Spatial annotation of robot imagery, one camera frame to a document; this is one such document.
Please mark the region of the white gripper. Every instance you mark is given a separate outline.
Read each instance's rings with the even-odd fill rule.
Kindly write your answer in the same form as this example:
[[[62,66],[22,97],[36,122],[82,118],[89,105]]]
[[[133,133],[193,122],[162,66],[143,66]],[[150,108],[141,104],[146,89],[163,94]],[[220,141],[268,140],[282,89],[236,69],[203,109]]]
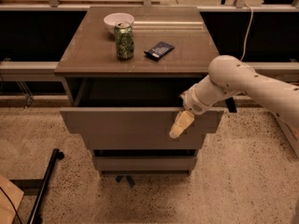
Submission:
[[[173,139],[180,135],[194,122],[194,115],[202,115],[217,101],[217,93],[209,89],[190,87],[181,94],[185,111],[179,111],[169,132]]]

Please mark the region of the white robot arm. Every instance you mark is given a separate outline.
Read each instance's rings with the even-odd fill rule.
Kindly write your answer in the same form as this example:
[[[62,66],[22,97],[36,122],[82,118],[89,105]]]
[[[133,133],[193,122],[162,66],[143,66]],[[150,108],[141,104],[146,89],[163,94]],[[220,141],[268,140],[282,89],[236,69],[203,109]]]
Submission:
[[[258,108],[225,113],[208,136],[190,187],[176,191],[175,224],[298,224],[298,159],[279,123],[298,129],[296,86],[258,74],[220,56],[208,75],[180,97],[184,112],[171,134],[188,133],[195,118],[217,102],[246,94]]]

